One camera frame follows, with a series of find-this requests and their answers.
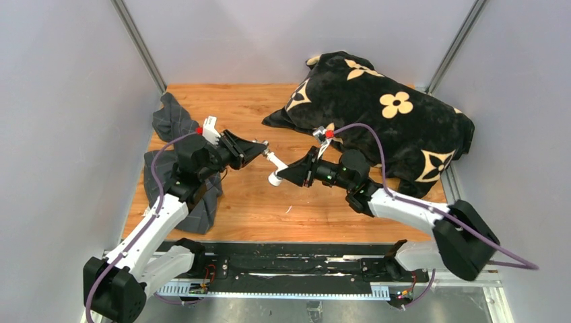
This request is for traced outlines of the metal tee pipe fitting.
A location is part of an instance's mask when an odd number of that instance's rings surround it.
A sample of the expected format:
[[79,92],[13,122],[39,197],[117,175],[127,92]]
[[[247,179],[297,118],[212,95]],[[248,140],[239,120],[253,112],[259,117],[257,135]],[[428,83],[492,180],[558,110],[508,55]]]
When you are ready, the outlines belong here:
[[257,139],[253,140],[253,148],[252,154],[253,155],[262,155],[263,157],[267,157],[270,153],[269,150],[269,142],[268,141],[258,141]]

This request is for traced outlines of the white plastic water faucet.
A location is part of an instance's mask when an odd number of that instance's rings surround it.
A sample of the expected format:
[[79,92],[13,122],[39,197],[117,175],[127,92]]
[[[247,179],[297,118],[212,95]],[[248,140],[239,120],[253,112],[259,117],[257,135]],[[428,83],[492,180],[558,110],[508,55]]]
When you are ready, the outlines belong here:
[[286,169],[288,167],[283,161],[281,161],[274,152],[269,152],[265,154],[265,158],[267,161],[271,162],[275,166],[275,170],[270,173],[268,176],[268,182],[272,186],[279,186],[282,183],[282,178],[277,175],[278,172]]

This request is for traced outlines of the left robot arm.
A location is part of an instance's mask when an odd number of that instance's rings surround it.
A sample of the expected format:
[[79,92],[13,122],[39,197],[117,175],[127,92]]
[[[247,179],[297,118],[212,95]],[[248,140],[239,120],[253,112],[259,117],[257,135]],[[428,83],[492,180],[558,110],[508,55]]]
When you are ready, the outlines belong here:
[[208,179],[227,168],[245,167],[266,148],[228,130],[210,143],[204,128],[165,144],[151,164],[158,197],[149,213],[113,250],[83,267],[86,321],[99,314],[111,322],[134,322],[147,300],[175,277],[200,277],[206,259],[199,242],[183,238],[158,258],[155,251],[202,201]]

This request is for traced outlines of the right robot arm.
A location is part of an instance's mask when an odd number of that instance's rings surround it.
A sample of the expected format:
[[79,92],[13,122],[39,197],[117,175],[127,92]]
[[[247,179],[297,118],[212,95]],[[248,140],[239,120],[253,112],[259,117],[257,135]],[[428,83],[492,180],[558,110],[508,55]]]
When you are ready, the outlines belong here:
[[321,158],[317,147],[311,147],[302,159],[281,164],[268,181],[278,186],[286,180],[299,187],[319,181],[342,188],[356,213],[391,219],[431,235],[430,242],[397,244],[393,257],[384,263],[393,280],[400,281],[421,268],[445,268],[462,280],[476,280],[496,251],[493,245],[500,242],[473,206],[463,200],[447,205],[400,194],[373,181],[369,171],[360,151],[345,151],[332,163]]

